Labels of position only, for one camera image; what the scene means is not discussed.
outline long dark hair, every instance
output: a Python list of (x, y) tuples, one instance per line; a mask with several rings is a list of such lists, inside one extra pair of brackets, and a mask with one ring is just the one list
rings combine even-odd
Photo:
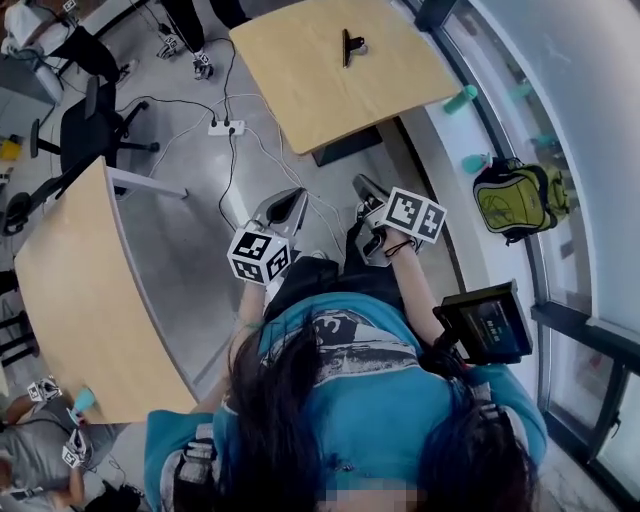
[[(237, 432), (233, 447), (217, 447), (227, 461), (219, 481), (206, 489), (176, 486), (177, 512), (258, 504), (312, 511), (324, 495), (326, 469), (305, 414), (320, 368), (312, 319), (285, 337), (277, 356), (272, 346), (266, 364), (258, 357), (261, 336), (261, 331), (251, 336), (230, 365), (229, 406), (237, 413)], [(460, 363), (443, 351), (424, 349), (421, 366), (448, 380), (453, 405), (425, 439), (417, 482), (424, 501), (418, 510), (532, 510), (536, 472), (526, 451), (509, 429), (483, 412)]]

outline light wood tabletop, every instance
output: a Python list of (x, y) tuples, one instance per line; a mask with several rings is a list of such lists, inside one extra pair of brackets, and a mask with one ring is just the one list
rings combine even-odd
[[(345, 28), (368, 47), (346, 69)], [(417, 29), (385, 0), (305, 0), (230, 35), (298, 154), (459, 92)]]
[(96, 396), (90, 422), (194, 407), (135, 270), (103, 158), (47, 212), (15, 269), (49, 370), (70, 399), (83, 386)]

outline table leg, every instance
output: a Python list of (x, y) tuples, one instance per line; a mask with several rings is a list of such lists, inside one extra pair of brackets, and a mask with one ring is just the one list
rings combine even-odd
[(4, 354), (5, 352), (7, 352), (8, 350), (11, 350), (12, 348), (16, 348), (18, 345), (21, 345), (22, 343), (27, 343), (31, 340), (34, 340), (35, 336), (33, 335), (32, 332), (30, 332), (29, 334), (25, 334), (24, 336), (20, 336), (19, 338), (16, 338), (15, 340), (9, 341), (7, 343), (3, 343), (2, 345), (0, 345), (0, 355)]
[(24, 350), (21, 350), (20, 352), (18, 352), (17, 354), (7, 357), (5, 359), (2, 360), (2, 367), (6, 368), (7, 366), (9, 366), (10, 364), (15, 363), (16, 361), (19, 361), (20, 359), (27, 357), (31, 354), (34, 354), (34, 356), (37, 357), (37, 348), (36, 347), (27, 347)]
[(140, 176), (133, 172), (122, 171), (114, 167), (107, 167), (109, 177), (115, 187), (124, 187), (132, 190), (147, 190), (171, 197), (184, 198), (187, 197), (188, 192), (184, 187), (176, 187), (175, 185), (169, 185), (153, 178), (147, 178), (146, 176)]
[(375, 126), (366, 128), (360, 132), (352, 133), (331, 144), (313, 151), (313, 159), (318, 167), (335, 162), (345, 156), (353, 155), (358, 151), (370, 148), (382, 142), (382, 137)]

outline yellow object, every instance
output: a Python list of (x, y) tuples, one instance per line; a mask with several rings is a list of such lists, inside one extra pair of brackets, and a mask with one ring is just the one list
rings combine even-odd
[[(345, 28), (369, 50), (346, 69)], [(442, 59), (386, 0), (306, 0), (230, 36), (298, 154), (460, 92)]]
[(0, 146), (0, 159), (1, 160), (17, 160), (22, 151), (22, 146), (10, 141), (9, 139), (2, 141)]

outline office chair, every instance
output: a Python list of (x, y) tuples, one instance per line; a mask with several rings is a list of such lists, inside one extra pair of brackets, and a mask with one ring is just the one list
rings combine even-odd
[(33, 194), (18, 192), (9, 199), (4, 213), (0, 214), (0, 235), (13, 236), (20, 233), (28, 222), (29, 215), (44, 204), (50, 195), (57, 192), (55, 198), (58, 199), (98, 156), (87, 156), (86, 160), (78, 162), (64, 174), (45, 181)]
[(87, 85), (86, 97), (69, 108), (62, 116), (60, 125), (60, 146), (39, 138), (40, 120), (31, 126), (31, 158), (38, 156), (40, 149), (60, 155), (60, 165), (64, 174), (75, 169), (79, 162), (87, 161), (87, 166), (98, 156), (104, 156), (107, 165), (117, 167), (119, 149), (136, 149), (155, 153), (160, 144), (132, 144), (121, 139), (129, 136), (129, 125), (141, 110), (149, 108), (149, 103), (138, 103), (131, 113), (123, 118), (115, 111), (116, 85), (100, 85), (99, 78), (92, 76)]

